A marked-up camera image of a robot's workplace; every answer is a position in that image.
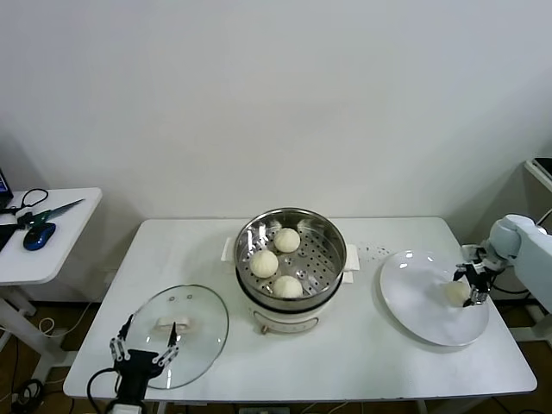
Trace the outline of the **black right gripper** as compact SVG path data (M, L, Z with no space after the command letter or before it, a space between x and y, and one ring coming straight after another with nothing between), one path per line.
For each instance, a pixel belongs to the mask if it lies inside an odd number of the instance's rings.
M480 263L458 264L453 275L453 281L459 281L463 278L467 278L472 288L462 306L467 308L484 304L487 293L490 291L491 272Z

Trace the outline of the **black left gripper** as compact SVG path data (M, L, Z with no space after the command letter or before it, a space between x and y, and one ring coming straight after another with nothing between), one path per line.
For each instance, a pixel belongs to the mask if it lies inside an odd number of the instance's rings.
M134 315L131 314L116 336L110 340L110 352L114 368L121 377L117 400L143 400L150 380L160 375L160 367L168 365L179 352L177 324L173 323L167 349L158 353L144 350L127 350L126 338Z

